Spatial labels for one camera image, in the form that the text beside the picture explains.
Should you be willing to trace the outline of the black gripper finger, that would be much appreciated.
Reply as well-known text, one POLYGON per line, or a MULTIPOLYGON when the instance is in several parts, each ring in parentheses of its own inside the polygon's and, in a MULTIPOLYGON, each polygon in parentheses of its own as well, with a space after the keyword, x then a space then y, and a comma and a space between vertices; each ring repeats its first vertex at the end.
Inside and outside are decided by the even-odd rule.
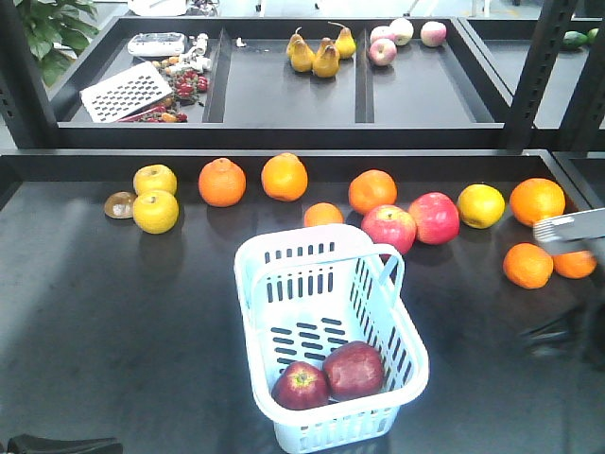
POLYGON ((124 448, 115 438, 87 440, 53 440, 32 435, 19 435, 9 439, 7 453, 117 453, 124 448))

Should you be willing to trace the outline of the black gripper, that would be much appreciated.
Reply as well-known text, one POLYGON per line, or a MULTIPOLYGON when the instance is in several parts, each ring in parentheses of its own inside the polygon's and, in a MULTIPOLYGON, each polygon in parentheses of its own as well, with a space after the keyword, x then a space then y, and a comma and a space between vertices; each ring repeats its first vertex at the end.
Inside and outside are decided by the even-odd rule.
POLYGON ((578 354, 589 364, 604 363, 604 304, 577 306, 538 327, 522 332, 520 338, 536 357, 578 354))

